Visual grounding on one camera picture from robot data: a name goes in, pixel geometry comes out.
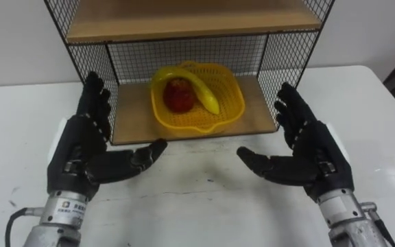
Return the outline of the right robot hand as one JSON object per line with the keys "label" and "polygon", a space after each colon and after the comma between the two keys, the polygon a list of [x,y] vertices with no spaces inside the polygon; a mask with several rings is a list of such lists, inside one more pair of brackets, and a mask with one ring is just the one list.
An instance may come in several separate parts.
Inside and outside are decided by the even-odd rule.
{"label": "right robot hand", "polygon": [[274,102],[290,156],[266,156],[247,147],[237,156],[257,176],[272,183],[303,187],[316,201],[337,189],[355,190],[352,169],[327,125],[313,114],[297,90],[285,82]]}

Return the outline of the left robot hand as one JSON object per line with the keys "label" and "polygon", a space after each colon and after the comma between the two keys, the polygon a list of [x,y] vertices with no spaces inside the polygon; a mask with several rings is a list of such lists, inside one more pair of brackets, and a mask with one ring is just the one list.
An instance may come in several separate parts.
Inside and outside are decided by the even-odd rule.
{"label": "left robot hand", "polygon": [[47,167],[47,193],[70,191],[92,200],[101,184],[134,178],[167,148],[157,139],[135,150],[108,151],[110,91],[94,71],[85,78],[77,110],[65,123]]}

